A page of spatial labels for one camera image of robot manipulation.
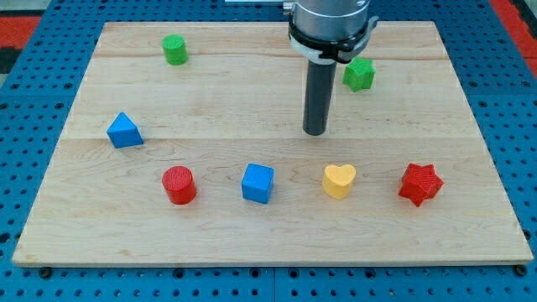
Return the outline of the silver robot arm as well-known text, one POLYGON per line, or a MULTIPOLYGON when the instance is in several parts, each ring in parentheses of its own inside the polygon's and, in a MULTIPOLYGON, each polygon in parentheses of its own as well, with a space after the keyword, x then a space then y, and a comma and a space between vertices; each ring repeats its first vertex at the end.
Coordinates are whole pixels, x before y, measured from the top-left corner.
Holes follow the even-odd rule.
POLYGON ((378 23, 369 0, 289 0, 292 48, 318 65, 348 64, 363 52, 378 23))

